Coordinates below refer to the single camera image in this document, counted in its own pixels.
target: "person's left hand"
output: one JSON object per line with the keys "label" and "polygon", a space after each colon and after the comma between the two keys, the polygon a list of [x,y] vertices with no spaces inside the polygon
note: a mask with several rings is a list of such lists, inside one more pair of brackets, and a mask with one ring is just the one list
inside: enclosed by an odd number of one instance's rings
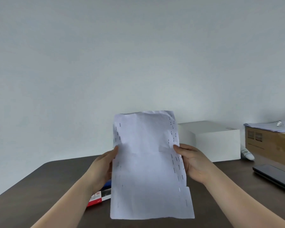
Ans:
{"label": "person's left hand", "polygon": [[98,192],[112,176],[112,160],[118,153],[118,146],[97,157],[82,176],[87,181],[92,194]]}

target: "paper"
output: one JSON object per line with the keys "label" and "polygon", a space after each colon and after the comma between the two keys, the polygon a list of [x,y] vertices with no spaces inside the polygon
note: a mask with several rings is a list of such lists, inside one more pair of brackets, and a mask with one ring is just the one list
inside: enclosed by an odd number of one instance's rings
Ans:
{"label": "paper", "polygon": [[112,219],[194,218],[190,190],[172,111],[144,111],[114,117]]}
{"label": "paper", "polygon": [[245,123],[244,126],[249,126],[252,128],[269,130],[274,132],[285,133],[285,121],[281,121],[283,123],[282,126],[277,126],[278,122],[274,123]]}

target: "dark wooden table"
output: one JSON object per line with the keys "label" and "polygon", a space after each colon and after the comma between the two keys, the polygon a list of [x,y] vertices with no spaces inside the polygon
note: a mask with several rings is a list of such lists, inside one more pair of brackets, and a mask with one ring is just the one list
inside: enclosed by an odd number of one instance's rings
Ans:
{"label": "dark wooden table", "polygon": [[[255,162],[215,163],[236,184],[285,219],[285,191],[253,174],[252,166],[285,166],[255,155]],[[0,227],[30,227],[83,175],[96,156],[48,162],[0,195]],[[88,208],[78,227],[232,227],[206,188],[190,178],[195,219],[110,219],[110,200]]]}

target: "white card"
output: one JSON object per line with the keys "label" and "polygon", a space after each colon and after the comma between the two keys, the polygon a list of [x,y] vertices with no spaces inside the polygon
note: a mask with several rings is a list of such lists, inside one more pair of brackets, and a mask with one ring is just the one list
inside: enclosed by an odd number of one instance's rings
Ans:
{"label": "white card", "polygon": [[194,218],[190,190],[172,111],[144,111],[114,117],[112,219]]}

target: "wall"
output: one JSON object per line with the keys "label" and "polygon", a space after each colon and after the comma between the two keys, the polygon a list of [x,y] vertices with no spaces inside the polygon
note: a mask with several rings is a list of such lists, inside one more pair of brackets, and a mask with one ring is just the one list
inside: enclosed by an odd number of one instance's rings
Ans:
{"label": "wall", "polygon": [[0,194],[143,110],[285,119],[285,0],[0,0]]}

